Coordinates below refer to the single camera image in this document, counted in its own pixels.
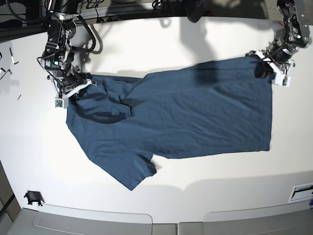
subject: shirt sleeve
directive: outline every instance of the shirt sleeve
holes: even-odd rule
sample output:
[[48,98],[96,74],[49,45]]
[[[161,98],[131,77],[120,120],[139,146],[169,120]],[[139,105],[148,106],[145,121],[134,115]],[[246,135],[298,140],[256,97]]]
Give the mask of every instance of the shirt sleeve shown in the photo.
[[125,153],[100,151],[89,159],[129,190],[133,190],[146,177],[157,172],[155,165],[150,162],[151,158],[152,154],[133,151]]

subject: screw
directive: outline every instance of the screw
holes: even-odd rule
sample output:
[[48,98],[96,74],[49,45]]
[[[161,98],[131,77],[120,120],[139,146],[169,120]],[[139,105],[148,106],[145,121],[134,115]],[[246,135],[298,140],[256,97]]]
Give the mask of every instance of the screw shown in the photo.
[[50,67],[50,66],[51,66],[51,62],[50,62],[49,60],[46,60],[46,61],[45,61],[45,65],[46,65],[47,67]]

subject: white table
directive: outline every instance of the white table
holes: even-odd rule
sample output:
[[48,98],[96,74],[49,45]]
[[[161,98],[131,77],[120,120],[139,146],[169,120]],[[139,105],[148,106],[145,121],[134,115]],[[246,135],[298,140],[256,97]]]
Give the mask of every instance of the white table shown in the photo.
[[[103,49],[89,56],[86,70],[143,77],[264,49],[280,25],[235,18],[202,18],[193,24],[168,18],[94,27]],[[79,28],[73,44],[85,37]],[[21,207],[37,209],[23,198],[33,190],[51,205],[144,213],[153,223],[193,222],[203,221],[208,212],[286,204],[294,185],[313,180],[313,46],[293,57],[297,66],[291,87],[273,86],[269,152],[181,160],[154,156],[157,174],[129,191],[88,160],[66,126],[66,112],[54,108],[47,73],[36,61],[46,40],[46,34],[38,34],[0,45],[0,66],[13,72],[0,81],[0,160]],[[9,47],[17,65],[7,62]]]

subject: blue t-shirt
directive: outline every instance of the blue t-shirt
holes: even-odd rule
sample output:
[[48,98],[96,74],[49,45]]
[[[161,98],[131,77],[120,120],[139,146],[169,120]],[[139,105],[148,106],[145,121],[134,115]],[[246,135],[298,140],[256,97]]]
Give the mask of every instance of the blue t-shirt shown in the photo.
[[254,58],[207,62],[143,79],[90,75],[67,125],[88,158],[133,190],[153,154],[191,158],[269,151],[272,89]]

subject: black clip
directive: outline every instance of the black clip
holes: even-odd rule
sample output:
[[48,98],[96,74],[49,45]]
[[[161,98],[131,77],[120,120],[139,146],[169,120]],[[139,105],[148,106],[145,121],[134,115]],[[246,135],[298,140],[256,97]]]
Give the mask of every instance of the black clip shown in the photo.
[[36,192],[36,191],[27,191],[27,193],[25,194],[24,198],[28,199],[28,204],[29,205],[32,205],[33,202],[38,202],[38,206],[43,206],[41,204],[41,201],[42,202],[45,202],[43,200],[43,197],[41,196],[41,193],[40,192]]

